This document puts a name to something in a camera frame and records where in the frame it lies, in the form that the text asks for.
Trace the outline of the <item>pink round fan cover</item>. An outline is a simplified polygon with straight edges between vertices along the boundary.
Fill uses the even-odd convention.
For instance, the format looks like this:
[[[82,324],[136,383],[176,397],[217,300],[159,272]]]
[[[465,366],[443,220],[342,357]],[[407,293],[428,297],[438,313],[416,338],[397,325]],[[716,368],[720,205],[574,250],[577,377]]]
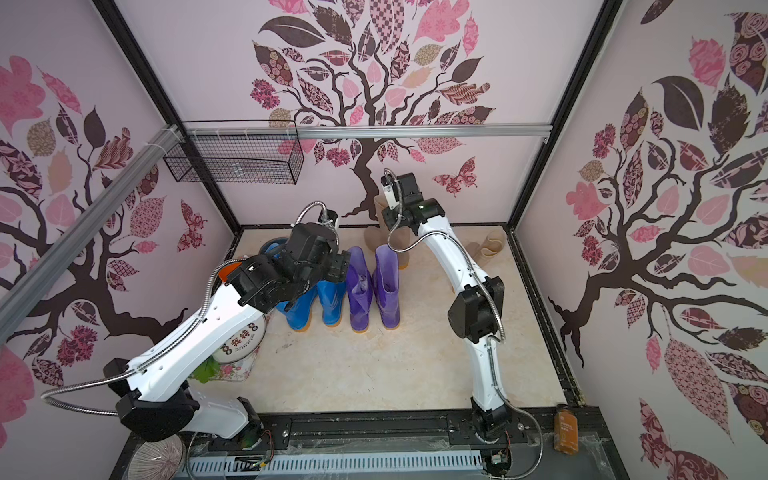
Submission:
[[[129,460],[124,479],[168,480],[181,470],[185,447],[177,435],[157,442],[144,442]]]

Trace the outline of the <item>beige rain boot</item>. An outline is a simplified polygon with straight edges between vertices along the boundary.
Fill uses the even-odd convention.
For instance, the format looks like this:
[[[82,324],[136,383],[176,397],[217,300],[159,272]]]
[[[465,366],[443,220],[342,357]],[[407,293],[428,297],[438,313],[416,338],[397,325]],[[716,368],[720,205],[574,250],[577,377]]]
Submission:
[[[501,227],[467,227],[456,231],[458,240],[472,261],[472,269],[478,279],[484,282],[491,275],[489,264],[499,260],[507,248],[506,233]]]
[[[375,252],[376,249],[382,245],[386,246],[390,234],[383,216],[383,211],[388,208],[388,203],[384,195],[377,195],[374,197],[374,207],[378,225],[376,227],[366,227],[363,234],[365,245],[372,252]],[[393,234],[391,244],[396,249],[403,249],[409,244],[410,238],[411,232],[409,230],[400,229]]]

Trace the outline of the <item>grey blue ceramic bowl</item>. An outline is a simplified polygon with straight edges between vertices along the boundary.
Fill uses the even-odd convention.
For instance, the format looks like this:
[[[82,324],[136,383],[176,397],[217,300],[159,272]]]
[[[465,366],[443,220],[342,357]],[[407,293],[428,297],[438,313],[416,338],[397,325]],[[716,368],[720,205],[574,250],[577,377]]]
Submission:
[[[287,237],[278,237],[266,242],[261,248],[259,253],[267,255],[272,258],[279,258],[285,250],[285,245],[288,241]]]

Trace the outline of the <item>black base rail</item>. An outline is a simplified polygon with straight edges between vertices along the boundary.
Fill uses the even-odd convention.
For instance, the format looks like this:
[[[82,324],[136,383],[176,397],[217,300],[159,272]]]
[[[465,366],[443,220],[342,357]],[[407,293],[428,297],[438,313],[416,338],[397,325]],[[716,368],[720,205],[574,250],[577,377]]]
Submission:
[[[438,437],[453,446],[500,448],[506,442],[524,443],[554,428],[553,407],[481,414],[475,409],[371,411],[330,413],[249,414],[244,432],[231,439],[219,435],[215,450],[245,451],[245,438],[269,432],[277,450],[300,442]]]

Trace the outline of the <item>purple rain boot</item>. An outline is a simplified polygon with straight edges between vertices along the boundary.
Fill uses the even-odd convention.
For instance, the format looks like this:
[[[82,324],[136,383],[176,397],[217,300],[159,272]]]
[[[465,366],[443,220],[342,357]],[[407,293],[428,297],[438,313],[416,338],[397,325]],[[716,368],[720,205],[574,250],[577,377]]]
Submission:
[[[398,255],[383,244],[376,249],[375,260],[373,281],[377,306],[383,326],[393,330],[400,324]]]
[[[350,259],[346,277],[350,325],[353,331],[362,333],[369,326],[373,302],[372,279],[363,250],[354,246],[349,249]]]

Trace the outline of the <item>diagonal aluminium rail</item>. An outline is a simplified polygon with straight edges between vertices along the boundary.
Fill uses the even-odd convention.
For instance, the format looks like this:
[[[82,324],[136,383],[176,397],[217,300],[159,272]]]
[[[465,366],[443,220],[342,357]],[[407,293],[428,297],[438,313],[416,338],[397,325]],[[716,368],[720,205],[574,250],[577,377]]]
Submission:
[[[182,140],[175,125],[161,128],[138,155],[42,256],[39,263],[1,299],[1,342],[6,343],[57,279],[115,213],[144,175]]]

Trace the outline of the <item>orange plastic cup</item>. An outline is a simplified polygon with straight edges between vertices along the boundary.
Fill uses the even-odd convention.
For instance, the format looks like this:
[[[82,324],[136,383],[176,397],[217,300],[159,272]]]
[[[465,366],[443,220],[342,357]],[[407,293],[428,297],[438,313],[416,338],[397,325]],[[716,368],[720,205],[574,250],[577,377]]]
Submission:
[[[228,277],[232,274],[232,272],[237,269],[241,265],[241,261],[233,262],[231,264],[228,264],[227,266],[222,267],[218,271],[218,278],[221,282],[226,283],[228,281]]]

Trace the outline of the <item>white green vegetable toy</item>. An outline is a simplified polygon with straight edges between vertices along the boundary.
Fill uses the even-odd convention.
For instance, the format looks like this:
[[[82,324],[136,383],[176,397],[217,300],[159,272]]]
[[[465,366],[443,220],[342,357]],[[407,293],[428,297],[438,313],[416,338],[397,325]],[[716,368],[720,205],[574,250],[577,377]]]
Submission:
[[[216,379],[220,373],[220,364],[212,357],[207,358],[190,374],[190,378],[200,383]]]

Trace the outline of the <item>blue rain boot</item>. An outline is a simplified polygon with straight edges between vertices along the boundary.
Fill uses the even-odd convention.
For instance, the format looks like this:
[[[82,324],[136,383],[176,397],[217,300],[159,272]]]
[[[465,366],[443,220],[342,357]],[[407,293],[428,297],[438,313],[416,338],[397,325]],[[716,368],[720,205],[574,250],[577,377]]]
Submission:
[[[335,327],[341,321],[346,283],[321,281],[317,284],[317,296],[322,306],[322,321],[328,327]]]
[[[278,303],[275,310],[285,317],[291,330],[302,332],[310,325],[311,309],[316,297],[317,288],[312,287],[296,300],[291,307],[288,307],[288,302],[284,301]]]

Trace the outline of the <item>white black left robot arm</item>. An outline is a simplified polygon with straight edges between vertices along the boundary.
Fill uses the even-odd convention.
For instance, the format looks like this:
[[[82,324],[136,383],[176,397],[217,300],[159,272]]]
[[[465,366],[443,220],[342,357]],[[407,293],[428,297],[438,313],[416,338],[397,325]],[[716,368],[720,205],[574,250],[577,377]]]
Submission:
[[[345,279],[349,255],[339,247],[337,224],[329,209],[315,222],[297,220],[283,245],[237,262],[198,312],[127,362],[116,405],[120,422],[148,442],[180,432],[260,436],[263,423],[247,399],[199,394],[188,379],[249,324],[274,310],[289,311],[319,282]]]

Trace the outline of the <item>horizontal aluminium rail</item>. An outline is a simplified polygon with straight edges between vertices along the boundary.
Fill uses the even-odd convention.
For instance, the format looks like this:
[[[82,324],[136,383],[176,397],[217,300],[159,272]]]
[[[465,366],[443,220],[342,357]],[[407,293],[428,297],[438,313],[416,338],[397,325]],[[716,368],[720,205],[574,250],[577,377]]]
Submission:
[[[192,137],[288,135],[299,139],[399,139],[429,137],[537,137],[548,138],[548,124],[398,125],[398,126],[296,126],[186,128]]]

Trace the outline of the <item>orange brown bottle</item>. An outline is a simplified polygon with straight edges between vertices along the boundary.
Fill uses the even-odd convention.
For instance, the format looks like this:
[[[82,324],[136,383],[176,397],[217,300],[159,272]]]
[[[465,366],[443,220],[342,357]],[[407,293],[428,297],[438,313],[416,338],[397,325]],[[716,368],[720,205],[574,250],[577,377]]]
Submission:
[[[578,419],[565,404],[556,407],[554,417],[554,450],[566,455],[579,452]]]

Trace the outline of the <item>left metal flex conduit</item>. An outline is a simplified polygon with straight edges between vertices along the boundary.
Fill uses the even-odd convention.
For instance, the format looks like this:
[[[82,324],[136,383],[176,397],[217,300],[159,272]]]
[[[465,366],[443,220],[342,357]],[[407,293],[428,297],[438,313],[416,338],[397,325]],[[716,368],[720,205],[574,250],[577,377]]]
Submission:
[[[324,202],[307,205],[291,225],[317,222],[335,230],[338,236],[338,214]],[[228,264],[241,265],[226,283],[218,271]],[[182,386],[193,370],[209,358],[222,344],[249,322],[271,312],[278,303],[288,307],[308,290],[293,284],[281,267],[281,255],[272,258],[264,254],[246,259],[232,259],[214,268],[205,287],[200,309],[184,320],[163,341],[127,363],[123,371],[104,379],[76,383],[48,390],[40,399],[56,408],[98,416],[117,415],[115,410],[97,409],[60,400],[60,395],[119,384],[128,392],[137,390],[144,402],[164,402]]]

